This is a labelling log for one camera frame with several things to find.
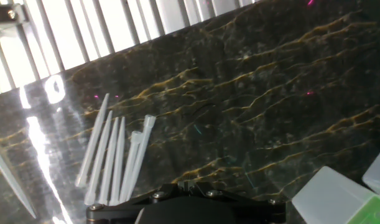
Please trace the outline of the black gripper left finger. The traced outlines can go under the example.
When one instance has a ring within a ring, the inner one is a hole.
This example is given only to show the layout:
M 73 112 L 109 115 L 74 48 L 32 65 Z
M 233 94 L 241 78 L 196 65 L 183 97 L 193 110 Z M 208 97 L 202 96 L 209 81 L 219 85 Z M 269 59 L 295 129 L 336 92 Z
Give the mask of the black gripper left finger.
M 86 224 L 116 223 L 118 220 L 129 223 L 134 221 L 146 206 L 184 196 L 187 194 L 186 191 L 186 182 L 163 184 L 156 190 L 118 203 L 118 205 L 96 203 L 86 209 Z

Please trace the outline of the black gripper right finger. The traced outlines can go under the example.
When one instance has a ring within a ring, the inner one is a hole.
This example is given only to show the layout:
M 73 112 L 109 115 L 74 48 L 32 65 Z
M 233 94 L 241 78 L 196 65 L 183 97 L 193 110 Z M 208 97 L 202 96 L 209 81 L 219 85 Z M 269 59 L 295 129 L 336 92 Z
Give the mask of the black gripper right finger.
M 241 194 L 214 187 L 210 182 L 187 182 L 189 196 L 221 202 L 240 223 L 286 223 L 286 203 L 253 200 Z

